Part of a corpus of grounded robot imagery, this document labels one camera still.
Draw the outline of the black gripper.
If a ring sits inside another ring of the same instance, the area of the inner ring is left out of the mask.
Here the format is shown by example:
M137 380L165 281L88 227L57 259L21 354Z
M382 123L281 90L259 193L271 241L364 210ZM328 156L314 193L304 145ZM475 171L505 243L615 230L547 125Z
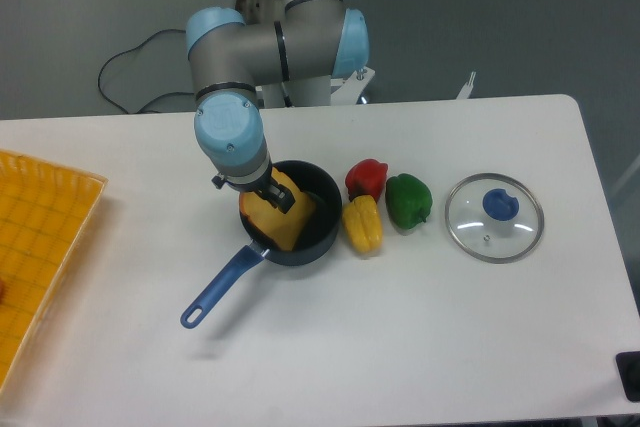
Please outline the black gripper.
M259 167L256 171L239 177L217 173L212 178L212 183L218 189L229 186L239 192L255 192L260 199L270 204L275 203L283 214L287 214L295 204L295 197L291 190L273 181L271 164Z

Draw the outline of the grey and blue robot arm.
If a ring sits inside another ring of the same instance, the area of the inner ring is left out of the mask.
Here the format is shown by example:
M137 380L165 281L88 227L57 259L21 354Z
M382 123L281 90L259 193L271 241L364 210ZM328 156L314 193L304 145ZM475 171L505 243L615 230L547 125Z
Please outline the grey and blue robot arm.
M218 171L214 185L254 192L286 213L295 200L272 176L256 89L348 77L366 66L370 47L363 14L343 0L282 1L282 18L257 24L234 8L202 9L185 35L195 135Z

